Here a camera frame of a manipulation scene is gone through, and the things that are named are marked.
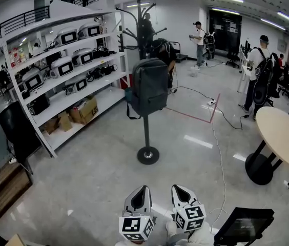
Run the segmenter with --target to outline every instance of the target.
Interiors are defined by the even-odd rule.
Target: round wooden table
[[[256,122],[263,141],[247,157],[245,168],[254,183],[266,185],[283,161],[289,164],[289,115],[276,108],[263,107],[256,114]],[[260,154],[265,144],[272,150],[268,158]],[[272,165],[276,156],[279,160]]]

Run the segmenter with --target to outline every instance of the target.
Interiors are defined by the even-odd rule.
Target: black table base
[[[276,157],[274,153],[272,153],[268,158],[260,154],[264,146],[265,142],[262,141],[258,149],[253,154],[250,154],[245,162],[248,177],[258,185],[266,185],[270,183],[273,177],[273,172],[282,163],[279,159],[274,165],[272,165],[272,161]]]

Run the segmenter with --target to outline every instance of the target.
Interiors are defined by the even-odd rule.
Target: backpack strap
[[[262,57],[263,57],[263,60],[266,60],[265,55],[263,54],[262,49],[260,49],[259,47],[258,47],[257,49],[258,49],[258,51],[261,53],[261,55],[262,55]]]
[[[131,120],[141,119],[141,118],[142,118],[141,116],[139,116],[138,118],[136,118],[136,117],[130,117],[130,107],[129,107],[129,103],[127,103],[126,116],[128,116],[129,119],[131,119]]]

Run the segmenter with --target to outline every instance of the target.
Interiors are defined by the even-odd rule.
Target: black bag
[[[131,106],[139,116],[147,116],[166,107],[168,96],[168,67],[157,59],[143,59],[133,68]],[[130,119],[129,106],[127,116]]]
[[[265,103],[269,91],[269,83],[273,75],[273,62],[272,55],[269,58],[265,58],[262,50],[260,48],[257,49],[261,53],[263,61],[255,70],[257,81],[254,85],[253,101],[260,106]]]

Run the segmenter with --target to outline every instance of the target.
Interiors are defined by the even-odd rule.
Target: black cap
[[[266,35],[261,35],[259,39],[264,43],[267,43],[267,44],[269,43],[269,39]]]

